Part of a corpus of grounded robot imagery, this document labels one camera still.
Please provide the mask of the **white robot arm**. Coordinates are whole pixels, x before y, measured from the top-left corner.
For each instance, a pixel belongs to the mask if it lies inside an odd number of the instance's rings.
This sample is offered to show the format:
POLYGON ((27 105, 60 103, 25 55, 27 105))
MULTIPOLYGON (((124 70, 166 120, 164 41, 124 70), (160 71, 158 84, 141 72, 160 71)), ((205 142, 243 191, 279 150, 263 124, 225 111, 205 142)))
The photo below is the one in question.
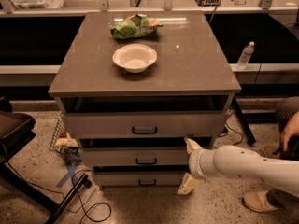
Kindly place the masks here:
POLYGON ((270 159, 236 146, 203 149, 194 140, 184 139, 189 155, 178 194, 188 194, 208 178, 260 180, 266 185, 299 196, 299 162, 270 159))

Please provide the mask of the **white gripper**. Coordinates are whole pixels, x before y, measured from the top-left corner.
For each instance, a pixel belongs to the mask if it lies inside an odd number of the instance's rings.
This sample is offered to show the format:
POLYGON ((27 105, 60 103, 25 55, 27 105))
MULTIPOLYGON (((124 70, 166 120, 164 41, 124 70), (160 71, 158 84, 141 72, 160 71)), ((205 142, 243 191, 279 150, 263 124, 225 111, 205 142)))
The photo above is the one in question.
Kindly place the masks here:
POLYGON ((187 153, 190 155, 189 169, 194 177, 190 173, 186 173, 183 176, 182 183, 178 189, 178 194, 180 195, 187 195, 192 192, 198 186, 199 179, 217 176, 213 161, 215 151, 201 149, 201 146, 197 142, 188 137, 185 137, 184 141, 187 153))

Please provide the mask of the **person's bare hand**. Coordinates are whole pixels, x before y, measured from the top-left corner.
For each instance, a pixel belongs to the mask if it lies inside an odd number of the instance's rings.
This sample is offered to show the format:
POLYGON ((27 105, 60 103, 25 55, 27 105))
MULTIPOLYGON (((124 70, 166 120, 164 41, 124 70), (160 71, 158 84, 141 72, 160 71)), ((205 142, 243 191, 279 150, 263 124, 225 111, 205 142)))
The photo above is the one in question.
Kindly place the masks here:
POLYGON ((293 136, 299 135, 299 111, 296 112, 287 122, 280 135, 280 147, 283 151, 289 149, 288 143, 293 136))

